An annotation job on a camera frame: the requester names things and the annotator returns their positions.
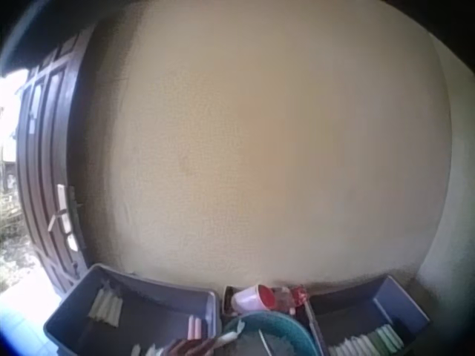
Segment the teal bowl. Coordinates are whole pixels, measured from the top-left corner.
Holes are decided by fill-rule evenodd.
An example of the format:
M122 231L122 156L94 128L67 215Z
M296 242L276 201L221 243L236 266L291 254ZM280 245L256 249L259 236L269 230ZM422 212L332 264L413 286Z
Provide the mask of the teal bowl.
M285 337L298 356L321 356L307 330L285 314L276 311L256 311L245 314L231 320L224 328L224 332L236 330L239 320L246 323L243 334L258 332L260 329L264 334Z

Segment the textured plaster wall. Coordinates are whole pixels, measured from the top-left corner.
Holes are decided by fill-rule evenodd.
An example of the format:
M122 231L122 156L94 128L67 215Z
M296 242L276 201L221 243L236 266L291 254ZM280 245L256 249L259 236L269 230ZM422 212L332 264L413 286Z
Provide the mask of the textured plaster wall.
M475 322L475 76L434 44L450 98L451 175L439 229L410 291L433 320L420 354L448 355L444 346Z
M423 261L451 159L428 33L378 1L152 1L103 26L78 195L97 260L220 288Z

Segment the plastic cup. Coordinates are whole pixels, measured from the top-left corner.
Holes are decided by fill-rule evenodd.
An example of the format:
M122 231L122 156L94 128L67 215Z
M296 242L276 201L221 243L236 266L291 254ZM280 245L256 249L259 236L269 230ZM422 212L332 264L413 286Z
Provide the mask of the plastic cup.
M273 310L275 295L271 288L257 284L233 295L231 306L241 314L257 310Z

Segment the wooden door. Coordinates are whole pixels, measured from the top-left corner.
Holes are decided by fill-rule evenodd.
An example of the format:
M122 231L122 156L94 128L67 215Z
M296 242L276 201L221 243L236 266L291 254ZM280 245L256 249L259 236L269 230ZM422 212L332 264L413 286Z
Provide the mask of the wooden door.
M36 253L56 290L85 273L85 244L68 184L68 124L82 58L93 28L67 40L32 69L23 87L17 174Z

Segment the door panel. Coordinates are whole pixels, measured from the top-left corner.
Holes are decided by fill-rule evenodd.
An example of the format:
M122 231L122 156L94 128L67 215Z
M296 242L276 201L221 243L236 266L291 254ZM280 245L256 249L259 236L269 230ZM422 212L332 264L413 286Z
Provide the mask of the door panel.
M23 87L19 118L17 168L27 228L45 271L61 293L87 269L68 184L67 151L71 102L92 31L88 28L67 40L32 69Z

